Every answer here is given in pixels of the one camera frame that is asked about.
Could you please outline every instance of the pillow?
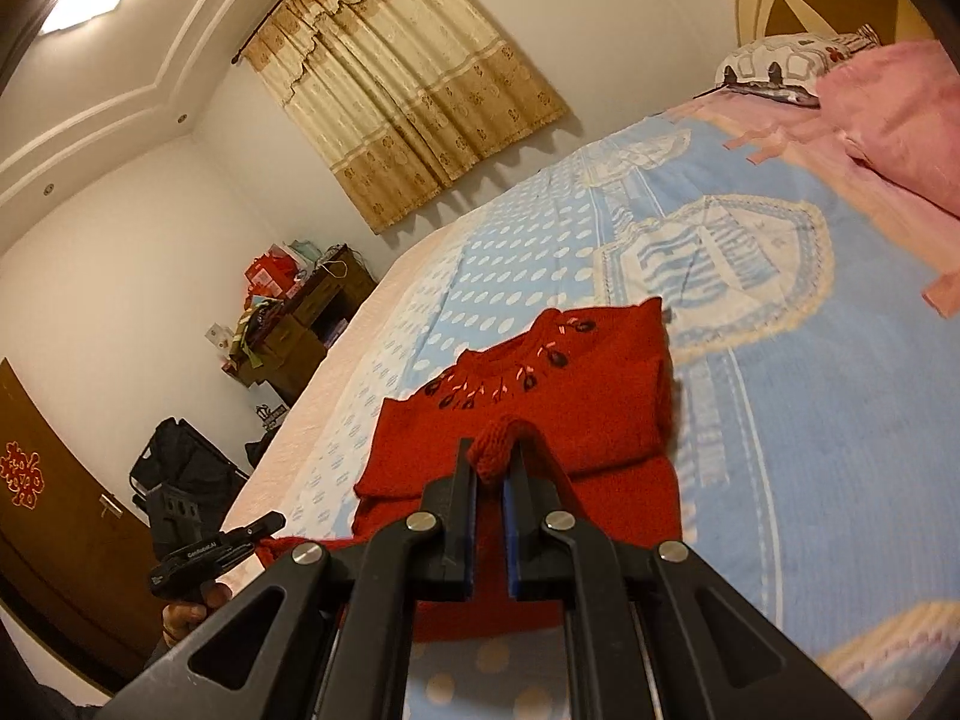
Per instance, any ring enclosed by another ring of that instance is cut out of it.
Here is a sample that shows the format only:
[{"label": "pillow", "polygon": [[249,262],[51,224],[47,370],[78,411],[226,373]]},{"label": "pillow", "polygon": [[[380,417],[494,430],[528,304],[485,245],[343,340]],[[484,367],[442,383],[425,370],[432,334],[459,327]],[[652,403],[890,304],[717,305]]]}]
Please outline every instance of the pillow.
[{"label": "pillow", "polygon": [[865,52],[818,92],[851,157],[960,217],[960,74],[939,42]]},{"label": "pillow", "polygon": [[809,32],[774,35],[737,49],[717,69],[716,82],[733,92],[808,108],[820,105],[817,79],[856,52],[880,45],[869,25],[823,38]]}]

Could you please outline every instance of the door handle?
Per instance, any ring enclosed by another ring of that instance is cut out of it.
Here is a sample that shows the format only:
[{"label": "door handle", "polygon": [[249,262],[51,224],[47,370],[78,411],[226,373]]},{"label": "door handle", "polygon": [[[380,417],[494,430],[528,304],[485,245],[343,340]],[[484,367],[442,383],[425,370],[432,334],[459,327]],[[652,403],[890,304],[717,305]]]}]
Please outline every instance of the door handle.
[{"label": "door handle", "polygon": [[100,512],[100,519],[103,519],[107,515],[107,512],[113,514],[117,519],[123,517],[123,509],[120,508],[119,504],[107,498],[107,495],[104,494],[100,496],[100,505],[104,507],[102,512]]}]

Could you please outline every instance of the black bag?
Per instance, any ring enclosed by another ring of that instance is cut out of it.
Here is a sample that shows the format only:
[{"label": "black bag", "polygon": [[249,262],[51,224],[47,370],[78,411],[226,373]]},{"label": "black bag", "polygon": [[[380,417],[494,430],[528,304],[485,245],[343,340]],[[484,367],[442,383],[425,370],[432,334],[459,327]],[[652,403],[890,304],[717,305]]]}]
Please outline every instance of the black bag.
[{"label": "black bag", "polygon": [[161,483],[172,485],[197,505],[204,538],[219,531],[247,480],[247,474],[189,422],[172,417],[157,425],[130,472],[138,507],[147,512],[147,493]]}]

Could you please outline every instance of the bed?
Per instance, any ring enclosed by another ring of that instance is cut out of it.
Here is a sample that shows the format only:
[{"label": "bed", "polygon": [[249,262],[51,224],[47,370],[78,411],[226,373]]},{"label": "bed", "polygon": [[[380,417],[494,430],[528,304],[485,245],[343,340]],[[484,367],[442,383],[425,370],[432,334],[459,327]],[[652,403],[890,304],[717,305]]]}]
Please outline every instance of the bed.
[{"label": "bed", "polygon": [[[737,0],[737,20],[741,42],[929,34],[908,0]],[[348,536],[384,397],[548,306],[663,295],[683,538],[875,720],[904,718],[960,640],[960,324],[922,297],[957,269],[960,220],[851,161],[815,112],[698,98],[397,260],[227,525],[279,509],[288,535]],[[562,633],[415,645],[404,717],[568,717]]]}]

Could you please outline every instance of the beige curtain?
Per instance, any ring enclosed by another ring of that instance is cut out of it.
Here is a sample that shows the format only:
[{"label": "beige curtain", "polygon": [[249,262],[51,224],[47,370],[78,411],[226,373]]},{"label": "beige curtain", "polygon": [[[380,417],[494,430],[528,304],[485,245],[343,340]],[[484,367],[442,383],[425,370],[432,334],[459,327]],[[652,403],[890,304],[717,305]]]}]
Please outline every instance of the beige curtain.
[{"label": "beige curtain", "polygon": [[377,233],[566,113],[467,0],[283,0],[244,56]]}]

